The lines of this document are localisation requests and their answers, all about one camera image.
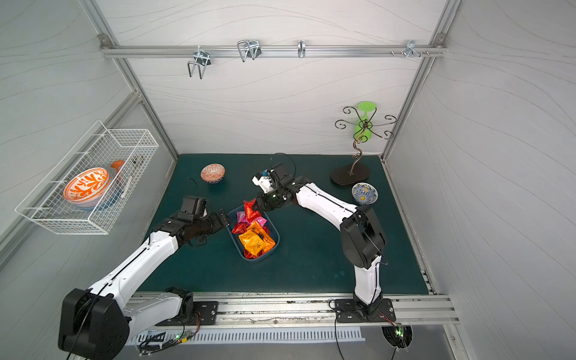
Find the small magenta tea bag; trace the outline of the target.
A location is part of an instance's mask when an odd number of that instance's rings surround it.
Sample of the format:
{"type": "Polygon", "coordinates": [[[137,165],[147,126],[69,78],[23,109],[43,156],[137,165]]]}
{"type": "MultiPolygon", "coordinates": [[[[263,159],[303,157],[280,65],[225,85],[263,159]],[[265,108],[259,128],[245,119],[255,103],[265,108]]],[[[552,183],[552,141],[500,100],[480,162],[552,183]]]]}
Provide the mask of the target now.
{"type": "Polygon", "coordinates": [[[262,228],[264,228],[266,226],[267,220],[264,217],[260,216],[257,217],[253,222],[259,224],[262,228]]]}

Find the red tea bag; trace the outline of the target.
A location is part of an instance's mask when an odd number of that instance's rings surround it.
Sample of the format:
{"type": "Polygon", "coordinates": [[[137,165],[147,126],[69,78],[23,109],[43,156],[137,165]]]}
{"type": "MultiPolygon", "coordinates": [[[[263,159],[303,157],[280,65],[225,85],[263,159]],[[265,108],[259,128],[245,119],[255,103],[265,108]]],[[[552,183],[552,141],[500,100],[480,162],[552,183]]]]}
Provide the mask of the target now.
{"type": "Polygon", "coordinates": [[[250,224],[249,223],[235,223],[234,228],[232,229],[231,233],[236,235],[241,235],[245,233],[250,224]]]}
{"type": "Polygon", "coordinates": [[[255,260],[258,258],[258,256],[254,256],[252,253],[250,253],[247,250],[244,250],[244,258],[247,260],[255,260]]]}
{"type": "Polygon", "coordinates": [[[262,217],[260,211],[257,208],[257,199],[252,199],[250,201],[244,201],[244,214],[246,217],[246,221],[249,224],[252,224],[258,218],[262,217]]]}

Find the blue plastic storage box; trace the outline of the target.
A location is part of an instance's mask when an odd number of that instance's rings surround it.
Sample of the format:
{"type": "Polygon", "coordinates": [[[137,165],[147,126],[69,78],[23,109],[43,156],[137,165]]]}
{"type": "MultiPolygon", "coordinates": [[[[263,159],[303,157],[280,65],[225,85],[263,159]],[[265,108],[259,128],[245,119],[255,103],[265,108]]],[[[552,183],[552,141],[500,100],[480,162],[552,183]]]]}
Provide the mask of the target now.
{"type": "Polygon", "coordinates": [[[248,221],[245,214],[245,206],[241,205],[234,210],[229,211],[227,214],[230,220],[230,225],[227,227],[227,231],[232,239],[232,243],[239,256],[249,263],[258,263],[267,257],[270,257],[276,251],[276,248],[280,243],[280,235],[268,214],[264,211],[258,211],[258,213],[259,217],[254,217],[253,221],[248,221]],[[245,241],[240,239],[243,234],[242,230],[248,230],[252,223],[259,224],[262,231],[271,240],[271,244],[261,248],[258,255],[254,255],[248,251],[245,248],[245,241]]]}

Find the large magenta tea bag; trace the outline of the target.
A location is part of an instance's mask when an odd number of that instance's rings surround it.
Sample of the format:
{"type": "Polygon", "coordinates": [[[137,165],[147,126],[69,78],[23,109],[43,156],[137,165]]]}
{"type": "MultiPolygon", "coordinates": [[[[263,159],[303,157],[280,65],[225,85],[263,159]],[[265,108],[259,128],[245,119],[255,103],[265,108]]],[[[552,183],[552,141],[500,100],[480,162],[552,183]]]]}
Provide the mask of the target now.
{"type": "Polygon", "coordinates": [[[236,217],[237,217],[237,222],[239,224],[248,224],[249,223],[245,211],[238,211],[236,213],[236,217]]]}

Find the yellow tea bag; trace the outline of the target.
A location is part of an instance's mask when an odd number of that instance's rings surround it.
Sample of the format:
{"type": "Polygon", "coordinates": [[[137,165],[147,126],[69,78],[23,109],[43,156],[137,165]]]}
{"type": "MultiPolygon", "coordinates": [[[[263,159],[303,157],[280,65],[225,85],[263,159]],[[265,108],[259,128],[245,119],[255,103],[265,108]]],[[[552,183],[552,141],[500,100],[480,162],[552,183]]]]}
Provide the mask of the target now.
{"type": "Polygon", "coordinates": [[[271,238],[266,231],[255,232],[252,229],[241,234],[238,238],[246,251],[258,257],[264,255],[275,245],[273,241],[270,241],[271,238]]]}

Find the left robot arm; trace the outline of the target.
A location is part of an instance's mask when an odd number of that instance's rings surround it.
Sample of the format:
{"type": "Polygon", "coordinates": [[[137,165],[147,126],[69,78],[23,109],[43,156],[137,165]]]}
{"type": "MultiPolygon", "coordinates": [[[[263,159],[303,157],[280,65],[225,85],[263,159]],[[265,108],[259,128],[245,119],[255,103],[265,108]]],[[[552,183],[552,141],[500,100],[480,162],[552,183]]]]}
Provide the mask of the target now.
{"type": "Polygon", "coordinates": [[[127,341],[164,321],[182,326],[201,321],[194,295],[169,288],[136,306],[128,301],[143,282],[182,246],[204,241],[228,227],[223,210],[199,216],[178,211],[159,223],[147,240],[108,275],[87,289],[73,289],[64,297],[58,348],[69,356],[114,359],[127,341]]]}

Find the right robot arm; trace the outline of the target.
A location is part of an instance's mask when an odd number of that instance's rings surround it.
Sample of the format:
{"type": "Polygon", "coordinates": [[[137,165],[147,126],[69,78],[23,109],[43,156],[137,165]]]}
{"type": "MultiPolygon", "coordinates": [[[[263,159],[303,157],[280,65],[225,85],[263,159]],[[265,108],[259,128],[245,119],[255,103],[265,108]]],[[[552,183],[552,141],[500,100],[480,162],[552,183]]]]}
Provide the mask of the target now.
{"type": "Polygon", "coordinates": [[[379,304],[382,294],[380,265],[386,236],[375,211],[369,205],[353,205],[327,193],[305,177],[273,179],[252,177],[262,193],[256,208],[269,212],[288,202],[297,203],[327,220],[340,232],[345,257],[354,266],[354,299],[368,309],[379,304]]]}

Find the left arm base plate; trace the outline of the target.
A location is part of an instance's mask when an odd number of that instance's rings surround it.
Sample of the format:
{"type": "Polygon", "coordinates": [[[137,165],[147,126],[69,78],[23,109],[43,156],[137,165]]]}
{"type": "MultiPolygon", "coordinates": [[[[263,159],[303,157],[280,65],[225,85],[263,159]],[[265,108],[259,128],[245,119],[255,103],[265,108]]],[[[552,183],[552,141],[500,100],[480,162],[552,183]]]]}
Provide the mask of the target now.
{"type": "Polygon", "coordinates": [[[159,322],[158,326],[213,326],[218,313],[217,301],[189,301],[181,305],[177,315],[159,322]]]}

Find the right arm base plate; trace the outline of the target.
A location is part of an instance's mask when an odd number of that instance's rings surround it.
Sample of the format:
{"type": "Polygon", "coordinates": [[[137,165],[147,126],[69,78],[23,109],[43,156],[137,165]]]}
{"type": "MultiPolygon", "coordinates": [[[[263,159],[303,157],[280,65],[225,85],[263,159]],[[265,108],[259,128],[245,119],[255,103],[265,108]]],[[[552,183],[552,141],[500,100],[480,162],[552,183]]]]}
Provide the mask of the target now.
{"type": "Polygon", "coordinates": [[[395,309],[389,298],[377,298],[373,304],[351,298],[331,300],[328,306],[335,312],[337,323],[396,322],[395,309]]]}

